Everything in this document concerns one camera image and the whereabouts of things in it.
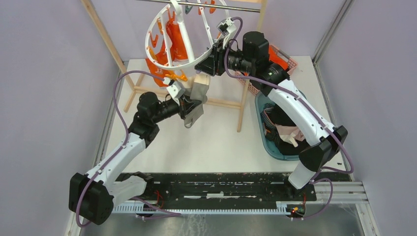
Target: gray floor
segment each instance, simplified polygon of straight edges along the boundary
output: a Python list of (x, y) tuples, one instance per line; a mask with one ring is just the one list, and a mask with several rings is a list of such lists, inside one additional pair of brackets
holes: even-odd
[[(322, 206), (308, 205), (307, 214)], [(318, 217), (291, 222), (280, 215), (187, 215), (143, 222), (114, 214), (103, 225), (89, 225), (83, 236), (362, 236), (354, 205), (332, 205)]]

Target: teal basket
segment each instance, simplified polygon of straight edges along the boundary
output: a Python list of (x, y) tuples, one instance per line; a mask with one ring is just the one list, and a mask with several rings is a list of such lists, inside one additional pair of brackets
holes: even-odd
[(262, 143), (264, 143), (265, 150), (267, 151), (267, 153), (270, 156), (272, 156), (273, 158), (275, 158), (277, 160), (298, 161), (299, 160), (298, 155), (283, 155), (278, 150), (278, 148), (275, 146), (274, 142), (269, 141), (265, 138), (264, 126), (262, 125), (263, 121), (262, 121), (262, 117), (261, 117), (261, 112), (264, 110), (265, 104), (267, 104), (267, 103), (275, 104), (268, 97), (265, 97), (261, 92), (259, 92), (255, 96), (255, 105), (256, 105), (256, 111), (257, 111), (256, 115), (258, 116), (259, 131), (260, 131), (260, 134), (261, 134)]

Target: white wall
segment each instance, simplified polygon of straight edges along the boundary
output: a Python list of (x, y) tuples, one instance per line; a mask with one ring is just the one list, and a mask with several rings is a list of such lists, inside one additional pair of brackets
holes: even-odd
[[(264, 20), (264, 32), (270, 43), (292, 56), (313, 56), (321, 38), (344, 0), (269, 0)], [(165, 4), (138, 0), (93, 0), (94, 7), (123, 60), (145, 58), (145, 35), (148, 27)], [(260, 8), (258, 3), (225, 1), (228, 5)], [(224, 19), (224, 11), (208, 14), (213, 36), (215, 26)], [(231, 16), (244, 20), (242, 34), (255, 30), (258, 13), (230, 11)], [(193, 8), (185, 18), (190, 25), (191, 41), (206, 41), (203, 22)]]
[(0, 234), (62, 235), (117, 67), (79, 1), (2, 0), (0, 19)]
[(416, 235), (416, 10), (355, 1), (319, 65), (383, 236)]

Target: beige cloth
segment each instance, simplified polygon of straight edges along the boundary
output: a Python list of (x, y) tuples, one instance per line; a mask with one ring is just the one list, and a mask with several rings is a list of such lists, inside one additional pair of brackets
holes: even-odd
[(292, 144), (294, 147), (298, 147), (298, 141), (304, 141), (305, 137), (302, 134), (301, 130), (297, 126), (282, 126), (282, 125), (275, 125), (276, 129), (278, 130), (279, 137), (289, 144)]

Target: metal rail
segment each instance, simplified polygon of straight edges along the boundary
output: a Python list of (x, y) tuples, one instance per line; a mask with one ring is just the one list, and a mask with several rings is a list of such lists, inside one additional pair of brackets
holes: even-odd
[[(136, 0), (136, 1), (150, 1), (150, 2), (159, 2), (159, 3), (166, 3), (166, 4), (171, 3), (171, 1), (169, 1), (169, 0)], [(187, 5), (187, 6), (202, 6), (202, 7), (218, 8), (218, 9), (225, 9), (225, 10), (232, 10), (232, 11), (247, 11), (247, 12), (257, 12), (257, 13), (261, 12), (260, 9), (254, 9), (254, 8), (236, 7), (236, 6), (223, 6), (223, 5), (211, 5), (211, 4), (185, 2), (185, 1), (179, 1), (178, 4), (179, 5)]]

